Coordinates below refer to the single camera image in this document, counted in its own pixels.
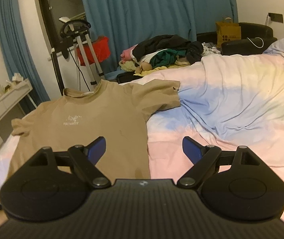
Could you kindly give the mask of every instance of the black armchair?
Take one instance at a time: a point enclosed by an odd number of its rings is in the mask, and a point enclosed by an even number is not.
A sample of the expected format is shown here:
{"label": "black armchair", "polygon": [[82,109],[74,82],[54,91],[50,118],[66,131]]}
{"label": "black armchair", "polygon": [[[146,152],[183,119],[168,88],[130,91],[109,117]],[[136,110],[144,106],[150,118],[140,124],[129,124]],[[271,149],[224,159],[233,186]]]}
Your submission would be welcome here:
{"label": "black armchair", "polygon": [[[277,41],[277,38],[273,37],[273,29],[261,24],[254,23],[239,23],[241,27],[241,38],[240,40],[227,41],[222,44],[222,54],[223,55],[235,55],[240,54],[243,56],[247,55],[257,55],[262,54],[272,43]],[[201,43],[203,42],[213,42],[217,44],[217,34],[216,32],[200,33],[197,35],[197,40]]]}

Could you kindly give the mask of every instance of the t-shirt sleeve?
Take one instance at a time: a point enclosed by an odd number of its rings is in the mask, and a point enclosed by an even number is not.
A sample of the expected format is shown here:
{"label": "t-shirt sleeve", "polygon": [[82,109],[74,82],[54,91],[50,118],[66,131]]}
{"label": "t-shirt sleeve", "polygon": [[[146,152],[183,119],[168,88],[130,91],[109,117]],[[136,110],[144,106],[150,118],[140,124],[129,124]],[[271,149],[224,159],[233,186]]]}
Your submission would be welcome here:
{"label": "t-shirt sleeve", "polygon": [[30,112],[23,119],[11,121],[13,136],[28,136],[36,118],[50,105],[51,102],[41,103],[34,111]]}
{"label": "t-shirt sleeve", "polygon": [[156,111],[163,111],[181,106],[178,96],[179,81],[152,80],[144,85],[128,83],[124,85],[130,94],[133,105],[142,112],[145,121]]}

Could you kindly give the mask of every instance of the ribbed black surface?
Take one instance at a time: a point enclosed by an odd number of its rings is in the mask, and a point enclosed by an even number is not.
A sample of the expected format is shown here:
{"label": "ribbed black surface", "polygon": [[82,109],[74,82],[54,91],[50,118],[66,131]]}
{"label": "ribbed black surface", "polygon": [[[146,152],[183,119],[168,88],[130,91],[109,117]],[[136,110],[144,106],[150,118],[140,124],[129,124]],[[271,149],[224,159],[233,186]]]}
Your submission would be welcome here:
{"label": "ribbed black surface", "polygon": [[242,224],[208,210],[191,190],[163,181],[118,180],[94,191],[73,214],[48,223],[10,220],[0,239],[284,239],[284,223]]}

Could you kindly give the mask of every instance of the curtain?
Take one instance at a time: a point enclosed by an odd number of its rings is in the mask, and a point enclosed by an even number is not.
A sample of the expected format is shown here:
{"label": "curtain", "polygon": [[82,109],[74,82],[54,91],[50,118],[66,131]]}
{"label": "curtain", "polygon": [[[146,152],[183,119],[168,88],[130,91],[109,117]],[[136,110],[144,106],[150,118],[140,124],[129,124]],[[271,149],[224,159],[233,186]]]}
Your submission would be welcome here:
{"label": "curtain", "polygon": [[101,64],[114,71],[124,49],[162,34],[195,41],[197,33],[215,31],[215,21],[237,21],[236,0],[83,0],[91,35],[109,38],[111,57]]}
{"label": "curtain", "polygon": [[[49,101],[24,36],[18,0],[0,0],[0,46],[9,78],[19,72],[29,78],[33,87],[30,96],[37,105]],[[20,105],[25,113],[34,109],[26,98]]]}

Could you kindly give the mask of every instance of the bed sheet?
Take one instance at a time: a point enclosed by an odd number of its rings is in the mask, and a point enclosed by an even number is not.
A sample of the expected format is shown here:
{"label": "bed sheet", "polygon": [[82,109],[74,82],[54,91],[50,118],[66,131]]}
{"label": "bed sheet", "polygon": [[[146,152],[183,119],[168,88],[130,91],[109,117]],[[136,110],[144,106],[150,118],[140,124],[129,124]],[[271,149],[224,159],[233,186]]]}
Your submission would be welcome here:
{"label": "bed sheet", "polygon": [[[190,136],[223,150],[248,145],[284,181],[283,57],[212,55],[135,82],[153,79],[181,81],[181,107],[157,112],[147,123],[152,178],[177,181],[192,167],[181,146]],[[0,186],[18,140],[10,137],[0,150]]]}

